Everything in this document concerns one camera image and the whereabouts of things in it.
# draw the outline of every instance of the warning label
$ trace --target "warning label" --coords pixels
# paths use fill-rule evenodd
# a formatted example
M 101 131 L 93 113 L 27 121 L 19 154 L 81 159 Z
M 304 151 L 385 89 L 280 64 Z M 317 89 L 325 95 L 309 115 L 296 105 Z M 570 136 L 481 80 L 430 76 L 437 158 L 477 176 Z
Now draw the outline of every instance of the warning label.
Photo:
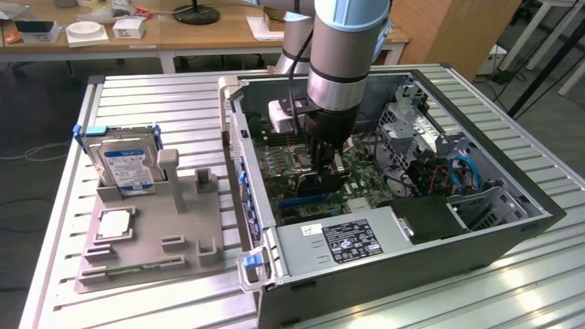
M 338 264 L 384 252 L 366 219 L 322 228 L 322 234 Z

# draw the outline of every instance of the red cable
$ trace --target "red cable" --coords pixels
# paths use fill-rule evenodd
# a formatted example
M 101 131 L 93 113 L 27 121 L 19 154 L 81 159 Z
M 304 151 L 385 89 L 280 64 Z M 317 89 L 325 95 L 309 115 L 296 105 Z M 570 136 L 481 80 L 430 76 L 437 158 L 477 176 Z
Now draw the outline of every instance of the red cable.
M 438 165 L 438 166 L 436 167 L 436 170 L 434 170 L 433 173 L 432 173 L 430 186 L 429 186 L 429 195 L 430 195 L 430 193 L 432 193 L 432 187 L 434 186 L 434 181 L 436 181 L 436 177 L 437 177 L 437 171 L 438 171 L 438 169 L 440 169 L 441 167 L 444 167 L 444 166 L 442 166 L 442 165 Z

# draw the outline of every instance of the white cable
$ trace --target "white cable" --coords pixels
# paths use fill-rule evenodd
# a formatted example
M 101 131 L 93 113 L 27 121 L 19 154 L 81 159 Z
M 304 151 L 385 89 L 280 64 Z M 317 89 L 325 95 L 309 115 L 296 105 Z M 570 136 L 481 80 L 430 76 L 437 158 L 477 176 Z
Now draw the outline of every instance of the white cable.
M 187 12 L 191 9 L 193 9 L 192 5 L 189 5 L 187 8 L 183 8 L 181 10 L 177 10 L 175 12 L 153 12 L 153 13 L 155 14 L 179 14 L 180 12 Z
M 0 160 L 20 160 L 20 159 L 25 159 L 28 161 L 35 161 L 35 162 L 44 162 L 44 161 L 52 161 L 56 159 L 61 159 L 64 157 L 67 157 L 67 154 L 61 155 L 61 156 L 55 156 L 52 158 L 32 158 L 31 156 L 39 152 L 41 152 L 41 150 L 44 149 L 51 149 L 52 147 L 57 147 L 57 146 L 63 146 L 63 145 L 69 145 L 71 142 L 63 142 L 63 143 L 51 143 L 47 144 L 44 146 L 39 146 L 39 147 L 33 147 L 32 149 L 29 149 L 21 156 L 11 156 L 11 157 L 0 157 Z

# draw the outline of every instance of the paper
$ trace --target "paper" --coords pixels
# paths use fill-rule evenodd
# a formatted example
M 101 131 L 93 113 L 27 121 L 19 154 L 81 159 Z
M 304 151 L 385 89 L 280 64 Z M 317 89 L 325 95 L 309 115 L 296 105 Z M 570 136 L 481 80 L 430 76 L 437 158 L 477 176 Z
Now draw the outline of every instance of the paper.
M 0 19 L 12 19 L 15 21 L 35 21 L 36 18 L 28 11 L 28 5 L 0 2 Z
M 259 41 L 273 41 L 284 39 L 284 32 L 273 32 L 264 25 L 263 17 L 247 17 L 248 26 L 255 39 Z
M 322 225 L 320 223 L 313 225 L 301 226 L 302 235 L 320 234 L 322 232 Z

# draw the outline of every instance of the slotted metal work surface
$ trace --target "slotted metal work surface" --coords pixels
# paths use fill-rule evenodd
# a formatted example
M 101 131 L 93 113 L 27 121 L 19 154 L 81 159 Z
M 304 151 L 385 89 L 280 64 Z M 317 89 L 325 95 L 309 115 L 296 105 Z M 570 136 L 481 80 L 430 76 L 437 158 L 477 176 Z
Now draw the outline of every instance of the slotted metal work surface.
M 585 324 L 582 178 L 453 70 L 433 64 L 401 68 L 421 70 L 568 215 L 488 268 L 312 319 L 295 328 L 573 328 Z M 73 144 L 20 328 L 255 327 L 255 300 L 240 290 L 235 268 L 241 249 L 221 153 L 216 81 L 224 75 L 264 73 L 133 75 L 108 77 L 104 83 L 89 84 L 80 124 L 156 121 L 164 147 L 176 148 L 180 153 L 179 174 L 211 167 L 219 176 L 228 267 L 223 273 L 204 278 L 83 295 L 73 292 L 97 186 L 89 159 Z M 429 103 L 444 129 L 456 130 L 436 102 L 430 99 Z

